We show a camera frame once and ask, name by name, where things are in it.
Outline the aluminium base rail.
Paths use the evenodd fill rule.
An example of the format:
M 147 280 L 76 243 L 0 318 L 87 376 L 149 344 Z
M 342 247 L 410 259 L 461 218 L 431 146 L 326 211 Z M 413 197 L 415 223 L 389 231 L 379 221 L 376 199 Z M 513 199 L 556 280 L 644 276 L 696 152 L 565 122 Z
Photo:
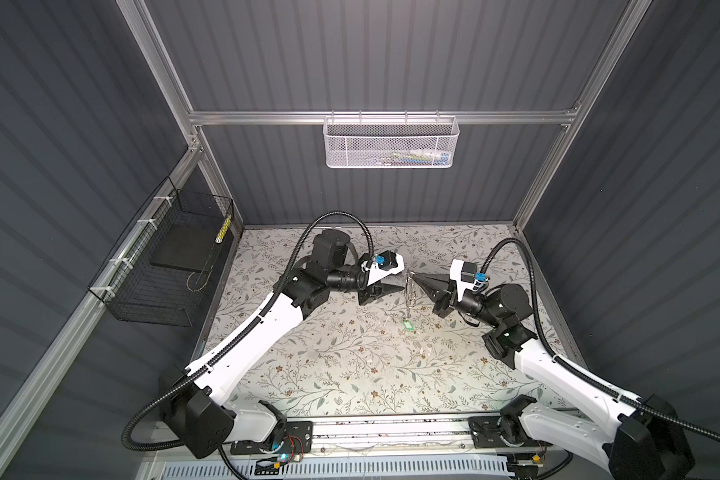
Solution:
M 377 416 L 292 417 L 285 423 L 283 445 L 277 449 L 244 440 L 233 431 L 219 445 L 230 456 L 263 457 L 280 453 L 312 456 L 350 454 L 423 455 L 479 453 L 531 455 L 568 451 L 591 462 L 606 461 L 606 444 L 627 418 L 591 419 L 573 409 L 533 403 L 518 414 L 526 439 L 510 440 L 501 431 L 500 412 L 457 412 Z

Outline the yellow marker in basket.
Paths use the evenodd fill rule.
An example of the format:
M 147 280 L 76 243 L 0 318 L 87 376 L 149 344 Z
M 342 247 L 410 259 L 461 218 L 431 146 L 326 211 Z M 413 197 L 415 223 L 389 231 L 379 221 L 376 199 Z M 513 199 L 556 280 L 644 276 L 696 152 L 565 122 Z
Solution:
M 220 229 L 218 230 L 218 233 L 215 236 L 215 243 L 221 244 L 224 241 L 224 237 L 227 234 L 229 227 L 232 223 L 232 216 L 228 215 L 222 222 L 222 225 Z

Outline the floral table mat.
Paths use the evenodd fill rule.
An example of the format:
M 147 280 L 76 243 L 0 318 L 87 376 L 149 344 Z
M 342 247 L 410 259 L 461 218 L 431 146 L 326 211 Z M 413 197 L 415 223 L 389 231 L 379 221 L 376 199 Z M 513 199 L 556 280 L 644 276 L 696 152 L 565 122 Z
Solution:
M 448 273 L 453 259 L 478 265 L 506 225 L 369 227 L 376 252 L 394 250 L 406 270 L 386 279 L 405 285 L 407 272 Z M 204 353 L 262 303 L 281 275 L 303 228 L 250 229 L 234 257 Z M 280 339 L 234 390 L 235 400 L 263 399 L 290 417 L 495 411 L 521 394 L 555 408 L 562 397 L 493 359 L 481 339 L 487 328 L 453 313 L 440 318 L 415 285 L 403 327 L 404 292 L 359 306 L 355 293 L 327 303 Z

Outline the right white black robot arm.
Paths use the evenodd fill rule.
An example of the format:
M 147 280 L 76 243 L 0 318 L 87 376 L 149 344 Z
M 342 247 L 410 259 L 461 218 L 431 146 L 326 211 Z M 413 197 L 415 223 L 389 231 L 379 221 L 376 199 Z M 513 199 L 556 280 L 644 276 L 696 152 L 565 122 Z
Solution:
M 482 339 L 494 359 L 581 413 L 575 417 L 522 394 L 500 411 L 495 429 L 505 444 L 552 444 L 615 479 L 682 479 L 694 468 L 683 428 L 671 420 L 673 407 L 656 396 L 643 400 L 549 351 L 523 323 L 534 310 L 522 286 L 502 284 L 485 291 L 485 275 L 461 260 L 447 274 L 415 273 L 412 279 L 432 300 L 434 313 L 457 312 L 489 326 Z

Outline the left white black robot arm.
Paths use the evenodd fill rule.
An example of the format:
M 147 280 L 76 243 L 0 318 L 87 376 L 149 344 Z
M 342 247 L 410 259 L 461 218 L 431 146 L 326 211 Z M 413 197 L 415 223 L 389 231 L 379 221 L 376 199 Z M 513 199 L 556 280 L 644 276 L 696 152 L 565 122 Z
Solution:
M 348 264 L 355 247 L 336 229 L 317 234 L 309 255 L 296 258 L 251 316 L 227 338 L 184 370 L 161 379 L 167 390 L 190 383 L 161 405 L 163 422 L 196 458 L 203 459 L 228 442 L 250 442 L 278 450 L 287 435 L 285 415 L 265 400 L 237 401 L 233 393 L 247 372 L 282 337 L 327 302 L 333 292 L 356 293 L 365 305 L 400 291 L 386 278 L 401 273 L 404 259 L 392 250 L 366 253 Z

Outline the black pad in basket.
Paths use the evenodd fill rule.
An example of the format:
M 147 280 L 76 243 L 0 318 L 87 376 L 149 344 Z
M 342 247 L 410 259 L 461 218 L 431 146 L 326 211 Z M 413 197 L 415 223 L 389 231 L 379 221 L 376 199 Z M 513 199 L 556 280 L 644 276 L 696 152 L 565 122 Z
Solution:
M 201 273 L 212 266 L 218 247 L 216 232 L 173 225 L 158 241 L 150 264 L 156 267 Z

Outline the pens in white basket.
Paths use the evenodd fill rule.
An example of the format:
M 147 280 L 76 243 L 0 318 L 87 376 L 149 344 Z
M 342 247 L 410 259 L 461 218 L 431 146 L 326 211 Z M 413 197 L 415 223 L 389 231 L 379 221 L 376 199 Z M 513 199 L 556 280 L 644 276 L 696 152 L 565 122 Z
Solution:
M 429 166 L 448 168 L 452 164 L 451 153 L 439 149 L 382 152 L 368 159 L 371 164 L 382 166 Z

